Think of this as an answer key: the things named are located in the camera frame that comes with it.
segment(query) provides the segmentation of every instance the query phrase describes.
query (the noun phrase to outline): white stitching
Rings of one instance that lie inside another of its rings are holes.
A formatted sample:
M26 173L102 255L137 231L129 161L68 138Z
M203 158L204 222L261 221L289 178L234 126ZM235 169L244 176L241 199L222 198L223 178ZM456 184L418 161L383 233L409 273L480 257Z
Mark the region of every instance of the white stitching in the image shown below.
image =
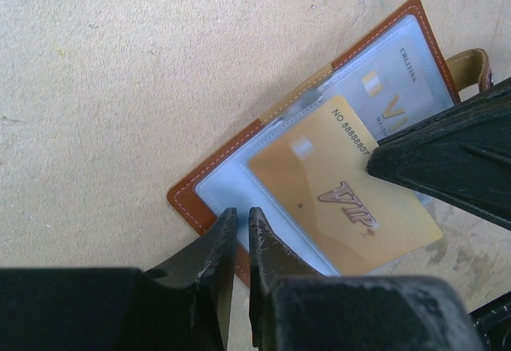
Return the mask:
M243 270L240 265L236 264L236 267L239 271L241 271L241 274L243 274L245 277L250 278L247 273L245 273L245 270Z
M197 219L191 215L187 210L186 208L177 200L179 194L184 190L186 189L188 186L190 186L196 179L200 178L205 172L208 171L208 169L213 166L215 163L219 162L222 158L224 158L229 152L231 152L232 150L236 149L237 147L240 146L241 143L243 143L252 133L258 131L259 129L261 129L261 126L258 126L257 128L254 128L251 132L249 132L245 137L241 138L239 141L237 141L234 145L232 145L226 152L224 152L221 156L219 156L218 158L216 158L216 160L214 160L213 162L211 162L202 172L200 172L198 175L196 175L195 177L193 177L190 182L188 182L186 185L184 185L175 195L174 195L174 202L177 203L177 205L180 207L180 209L188 216L190 217L193 222L195 222L197 224L197 226L199 226L203 233L206 232L206 229L204 229L202 227L202 225L197 221Z

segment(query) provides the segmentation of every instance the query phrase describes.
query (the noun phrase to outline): vip logo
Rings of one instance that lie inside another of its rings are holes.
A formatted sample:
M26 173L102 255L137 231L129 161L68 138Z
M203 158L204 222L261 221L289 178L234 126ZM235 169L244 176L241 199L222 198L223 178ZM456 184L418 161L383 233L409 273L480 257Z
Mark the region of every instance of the vip logo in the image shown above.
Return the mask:
M354 205L351 207L343 207L342 210L346 217L352 223L361 223L367 227L369 235L375 235L374 229L378 227L376 219L370 214L360 199L355 195L351 187L346 182L341 182L341 186L321 194L318 199L322 202L345 203L346 205Z

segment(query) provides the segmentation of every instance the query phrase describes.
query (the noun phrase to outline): card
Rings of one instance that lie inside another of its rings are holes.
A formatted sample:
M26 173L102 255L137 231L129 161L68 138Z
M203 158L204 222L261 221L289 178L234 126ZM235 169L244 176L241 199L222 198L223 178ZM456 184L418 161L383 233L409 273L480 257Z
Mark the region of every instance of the card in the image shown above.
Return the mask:
M374 76L365 81L376 93ZM442 237L412 191L367 174L377 146L334 96L248 161L341 274L365 274Z

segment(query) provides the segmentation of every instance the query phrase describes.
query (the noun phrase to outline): beige surface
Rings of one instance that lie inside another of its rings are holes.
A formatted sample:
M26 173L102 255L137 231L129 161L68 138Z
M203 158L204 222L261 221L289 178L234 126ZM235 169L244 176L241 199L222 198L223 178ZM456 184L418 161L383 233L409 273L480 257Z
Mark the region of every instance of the beige surface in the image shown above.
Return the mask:
M148 268L196 234L165 192L405 0L1 0L0 266ZM511 73L509 0L423 0L446 56ZM470 309L509 290L511 235L439 203L439 274ZM235 283L231 349L250 349Z

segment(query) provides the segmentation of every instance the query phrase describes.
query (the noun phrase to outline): leather cover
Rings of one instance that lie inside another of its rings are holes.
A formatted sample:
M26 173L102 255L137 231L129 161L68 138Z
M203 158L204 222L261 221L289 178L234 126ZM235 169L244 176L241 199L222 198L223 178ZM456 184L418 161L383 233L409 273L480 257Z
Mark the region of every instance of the leather cover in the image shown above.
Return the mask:
M422 32L427 40L431 53L442 75L446 87L450 92L451 98L457 105L460 102L458 95L457 85L466 84L467 80L454 81L452 78L446 61L440 53L437 42L434 40L433 31L426 18L425 11L422 7L420 0L409 0L395 12L393 12L382 23L370 31L364 38L357 42L351 49L344 54L335 58L331 63L319 70L315 75L304 81L292 92L287 94L279 100L272 108L267 110L259 119L251 122L244 130L238 135L229 140L224 146L219 148L216 152L212 153L205 161L199 164L194 170L188 173L179 183L174 185L167 194L169 203L183 216L183 218L190 224L197 233L202 235L206 230L215 222L216 216L204 203L204 201L195 193L195 186L214 168L216 168L222 161L226 160L237 148L250 140L261 128L271 123L275 118L285 112L293 103L311 86L324 81L336 69L342 67L351 58L365 49L371 42L378 37L382 36L389 28L394 26L399 20L406 15L413 15L416 17L421 26ZM489 66L486 68L483 61L477 61L480 64L478 69L486 69L486 73L482 77L490 76L488 74ZM455 60L454 64L459 65L468 63L468 59ZM472 81L473 76L469 78L468 82ZM249 262L248 253L242 247L238 246L238 255L236 257L236 274L246 283L249 283Z

